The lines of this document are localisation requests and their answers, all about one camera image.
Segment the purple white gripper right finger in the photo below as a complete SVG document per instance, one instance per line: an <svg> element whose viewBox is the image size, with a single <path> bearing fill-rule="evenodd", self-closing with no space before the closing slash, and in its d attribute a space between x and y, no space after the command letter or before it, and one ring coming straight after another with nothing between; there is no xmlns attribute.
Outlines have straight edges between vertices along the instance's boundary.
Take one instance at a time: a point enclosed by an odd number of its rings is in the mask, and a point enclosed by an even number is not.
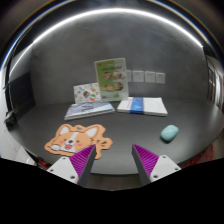
<svg viewBox="0 0 224 224"><path fill-rule="evenodd" d="M158 156L139 145L132 145L134 158L141 183L147 185L180 170L167 155Z"/></svg>

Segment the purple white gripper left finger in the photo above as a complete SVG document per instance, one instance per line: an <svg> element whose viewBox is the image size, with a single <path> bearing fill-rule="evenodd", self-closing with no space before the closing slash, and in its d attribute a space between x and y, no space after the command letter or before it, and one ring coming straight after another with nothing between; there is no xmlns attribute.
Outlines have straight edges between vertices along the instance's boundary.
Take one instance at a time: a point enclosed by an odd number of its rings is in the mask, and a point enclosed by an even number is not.
<svg viewBox="0 0 224 224"><path fill-rule="evenodd" d="M88 146L71 157L62 156L48 172L85 187L96 156L96 146Z"/></svg>

